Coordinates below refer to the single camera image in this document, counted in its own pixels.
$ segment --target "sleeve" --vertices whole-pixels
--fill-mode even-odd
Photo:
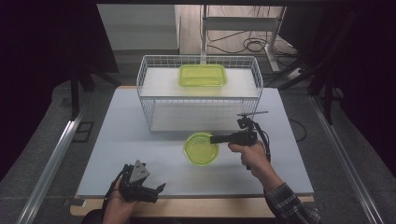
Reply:
[[[264,197],[276,218],[284,223],[320,223],[318,210],[304,205],[286,183]]]

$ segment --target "wire rack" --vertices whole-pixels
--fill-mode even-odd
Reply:
[[[178,68],[200,64],[202,56],[147,55],[137,76],[137,93],[151,132],[228,132],[239,130],[238,113],[255,112],[262,96],[262,74],[252,56],[205,56],[226,68],[224,87],[178,86]]]

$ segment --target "person's left hand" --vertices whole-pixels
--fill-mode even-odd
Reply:
[[[113,192],[108,198],[108,204],[103,223],[124,224],[132,215],[138,201],[127,202],[119,192],[120,180],[116,182]]]

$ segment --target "green bowl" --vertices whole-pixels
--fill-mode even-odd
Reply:
[[[210,133],[194,133],[187,138],[183,151],[192,164],[206,166],[219,155],[219,145],[210,144],[210,136]]]

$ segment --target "white table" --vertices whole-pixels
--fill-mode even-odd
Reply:
[[[297,194],[313,189],[276,89],[264,89],[254,120],[270,138],[272,164]],[[125,163],[141,160],[151,175],[145,186],[166,187],[164,198],[213,198],[262,196],[260,182],[241,165],[240,155],[220,144],[219,156],[208,166],[192,165],[182,152],[189,133],[150,133],[132,88],[118,88],[81,179],[77,196],[103,197]]]

